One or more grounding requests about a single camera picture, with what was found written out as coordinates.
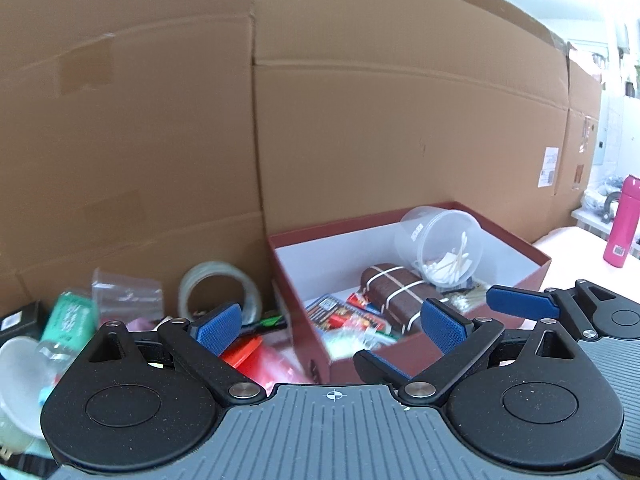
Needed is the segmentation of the marker with blue cap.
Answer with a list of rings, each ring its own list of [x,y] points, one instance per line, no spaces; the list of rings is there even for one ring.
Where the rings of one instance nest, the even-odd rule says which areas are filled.
[[[243,325],[240,330],[241,336],[256,336],[263,335],[278,330],[285,330],[288,327],[288,322],[283,315],[273,315],[269,318],[262,318],[259,321]]]

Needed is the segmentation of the clear packing tape roll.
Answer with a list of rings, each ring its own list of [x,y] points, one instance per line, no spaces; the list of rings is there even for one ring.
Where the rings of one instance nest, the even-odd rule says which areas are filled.
[[[193,320],[197,311],[213,309],[226,301],[239,301],[244,325],[262,317],[262,295],[255,282],[231,263],[205,261],[190,269],[178,287],[177,312]]]

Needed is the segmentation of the clear container with swabs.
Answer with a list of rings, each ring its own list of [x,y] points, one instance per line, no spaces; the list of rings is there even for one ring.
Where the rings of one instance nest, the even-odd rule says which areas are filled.
[[[421,206],[408,211],[395,231],[400,260],[440,289],[458,289],[473,277],[484,254],[483,229],[459,209]]]

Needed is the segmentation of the brown plaid wrapped case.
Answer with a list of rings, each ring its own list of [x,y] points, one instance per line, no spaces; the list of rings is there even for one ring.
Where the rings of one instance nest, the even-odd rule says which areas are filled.
[[[421,308],[425,299],[442,299],[430,283],[404,266],[393,263],[368,266],[360,276],[360,288],[370,304],[402,336],[420,332]]]

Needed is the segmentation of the colourful card packet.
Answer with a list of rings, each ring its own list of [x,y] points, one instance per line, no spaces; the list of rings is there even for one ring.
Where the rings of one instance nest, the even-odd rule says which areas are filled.
[[[324,295],[305,308],[310,322],[322,333],[356,330],[389,335],[390,323],[331,295]]]

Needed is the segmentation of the pink thermos bottle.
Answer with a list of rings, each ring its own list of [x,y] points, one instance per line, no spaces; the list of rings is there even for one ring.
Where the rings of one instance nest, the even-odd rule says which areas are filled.
[[[639,209],[639,178],[630,174],[626,177],[620,192],[612,231],[603,254],[603,259],[611,266],[621,268],[630,253],[639,223]]]

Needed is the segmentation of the black small box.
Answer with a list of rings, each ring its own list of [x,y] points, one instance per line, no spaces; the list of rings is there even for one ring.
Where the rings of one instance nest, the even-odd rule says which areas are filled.
[[[49,313],[40,300],[1,317],[0,344],[15,337],[29,337],[39,340],[47,325]]]

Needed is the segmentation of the white shipping label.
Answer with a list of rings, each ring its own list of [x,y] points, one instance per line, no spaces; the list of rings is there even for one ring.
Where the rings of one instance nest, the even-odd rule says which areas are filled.
[[[548,188],[554,185],[556,167],[558,166],[560,149],[556,146],[548,146],[544,150],[541,170],[538,177],[538,188]]]

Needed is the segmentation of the plastic bottle blue cap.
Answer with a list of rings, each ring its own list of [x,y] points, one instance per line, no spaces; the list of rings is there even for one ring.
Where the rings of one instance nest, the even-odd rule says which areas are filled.
[[[98,327],[98,309],[86,292],[69,289],[58,296],[37,346],[46,369],[40,389],[40,408]]]

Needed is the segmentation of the zip bags pack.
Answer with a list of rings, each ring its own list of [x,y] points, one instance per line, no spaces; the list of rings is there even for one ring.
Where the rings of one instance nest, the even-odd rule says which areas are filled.
[[[282,352],[269,346],[260,346],[254,350],[239,365],[238,371],[257,382],[267,392],[276,385],[311,384],[311,380]]]

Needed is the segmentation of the dark red storage box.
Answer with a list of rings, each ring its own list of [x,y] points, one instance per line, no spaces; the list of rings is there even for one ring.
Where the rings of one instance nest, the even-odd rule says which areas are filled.
[[[537,290],[551,259],[457,202],[371,214],[268,238],[293,349],[317,384],[356,384],[371,349],[409,374],[439,357],[422,304],[492,315],[492,285]]]

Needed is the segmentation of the pink small tape piece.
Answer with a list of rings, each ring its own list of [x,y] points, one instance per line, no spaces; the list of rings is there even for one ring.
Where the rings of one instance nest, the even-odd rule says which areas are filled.
[[[135,318],[126,324],[130,333],[154,332],[160,320],[149,320],[148,318]]]

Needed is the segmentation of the clear plastic cup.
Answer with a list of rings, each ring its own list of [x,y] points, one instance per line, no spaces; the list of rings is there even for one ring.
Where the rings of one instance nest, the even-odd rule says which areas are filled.
[[[162,284],[150,278],[132,278],[96,269],[92,274],[91,298],[100,323],[128,324],[139,318],[159,320],[165,315]]]

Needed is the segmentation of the orange plastic comb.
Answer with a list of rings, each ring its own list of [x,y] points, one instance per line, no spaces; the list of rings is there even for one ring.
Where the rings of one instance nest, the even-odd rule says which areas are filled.
[[[220,358],[233,368],[239,368],[261,345],[262,336],[243,336],[224,350]]]

